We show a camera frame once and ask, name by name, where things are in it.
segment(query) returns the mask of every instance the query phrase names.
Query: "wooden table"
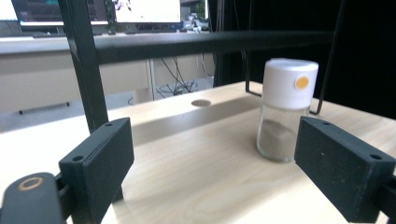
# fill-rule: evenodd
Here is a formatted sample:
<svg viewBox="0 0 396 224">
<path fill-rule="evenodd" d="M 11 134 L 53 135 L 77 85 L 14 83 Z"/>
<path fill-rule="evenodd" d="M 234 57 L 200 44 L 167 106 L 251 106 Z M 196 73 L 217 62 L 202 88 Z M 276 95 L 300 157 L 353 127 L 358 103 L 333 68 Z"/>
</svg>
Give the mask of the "wooden table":
<svg viewBox="0 0 396 224">
<path fill-rule="evenodd" d="M 260 102 L 237 83 L 109 111 L 110 119 L 131 117 L 135 161 L 125 200 L 103 223 L 347 223 L 294 162 L 257 152 Z M 318 118 L 396 157 L 395 120 L 331 103 Z M 58 173 L 57 161 L 87 136 L 83 117 L 0 134 L 0 190 L 34 172 Z"/>
</svg>

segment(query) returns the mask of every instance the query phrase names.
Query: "monitor screen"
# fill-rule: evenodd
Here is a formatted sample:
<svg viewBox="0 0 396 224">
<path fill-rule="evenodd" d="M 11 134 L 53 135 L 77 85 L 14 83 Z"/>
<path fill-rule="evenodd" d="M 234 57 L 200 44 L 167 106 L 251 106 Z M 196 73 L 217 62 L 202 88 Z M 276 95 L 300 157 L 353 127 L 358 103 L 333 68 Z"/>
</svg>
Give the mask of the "monitor screen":
<svg viewBox="0 0 396 224">
<path fill-rule="evenodd" d="M 17 21 L 17 14 L 11 0 L 0 0 L 0 21 Z"/>
<path fill-rule="evenodd" d="M 92 24 L 107 24 L 104 0 L 87 0 Z M 21 26 L 62 26 L 58 0 L 12 0 Z"/>
<path fill-rule="evenodd" d="M 113 0 L 117 22 L 180 22 L 180 0 Z"/>
</svg>

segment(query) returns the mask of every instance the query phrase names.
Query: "white lid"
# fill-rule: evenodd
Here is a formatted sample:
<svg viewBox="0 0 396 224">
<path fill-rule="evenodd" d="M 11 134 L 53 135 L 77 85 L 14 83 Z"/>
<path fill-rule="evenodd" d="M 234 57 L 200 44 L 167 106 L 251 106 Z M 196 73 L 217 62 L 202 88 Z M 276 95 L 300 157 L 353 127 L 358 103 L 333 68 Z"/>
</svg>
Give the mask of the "white lid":
<svg viewBox="0 0 396 224">
<path fill-rule="evenodd" d="M 271 59 L 265 63 L 262 101 L 283 109 L 311 106 L 318 64 L 294 59 Z"/>
</svg>

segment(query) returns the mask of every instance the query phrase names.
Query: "glass jar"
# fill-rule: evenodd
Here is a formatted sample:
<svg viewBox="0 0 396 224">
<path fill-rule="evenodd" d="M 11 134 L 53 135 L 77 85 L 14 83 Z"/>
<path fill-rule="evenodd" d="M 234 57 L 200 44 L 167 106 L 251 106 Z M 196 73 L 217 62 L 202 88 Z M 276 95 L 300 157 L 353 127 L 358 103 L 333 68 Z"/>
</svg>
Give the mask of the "glass jar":
<svg viewBox="0 0 396 224">
<path fill-rule="evenodd" d="M 318 64 L 272 59 L 265 64 L 257 149 L 272 161 L 293 161 L 301 116 L 309 114 Z"/>
</svg>

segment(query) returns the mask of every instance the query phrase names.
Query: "black curtain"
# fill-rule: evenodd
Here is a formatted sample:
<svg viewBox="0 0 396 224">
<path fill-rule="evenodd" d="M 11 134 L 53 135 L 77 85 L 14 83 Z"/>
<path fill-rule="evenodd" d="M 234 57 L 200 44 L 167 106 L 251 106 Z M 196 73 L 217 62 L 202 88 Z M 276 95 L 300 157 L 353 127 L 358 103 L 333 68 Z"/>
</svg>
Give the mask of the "black curtain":
<svg viewBox="0 0 396 224">
<path fill-rule="evenodd" d="M 249 11 L 251 1 L 254 8 Z M 209 0 L 219 13 L 214 31 L 253 30 L 333 31 L 341 0 Z M 346 0 L 346 11 L 331 66 L 325 100 L 396 119 L 396 1 Z M 264 64 L 284 57 L 319 63 L 315 97 L 319 96 L 330 44 L 296 49 L 251 52 L 251 80 L 262 82 Z M 215 85 L 245 80 L 243 54 L 217 58 Z"/>
</svg>

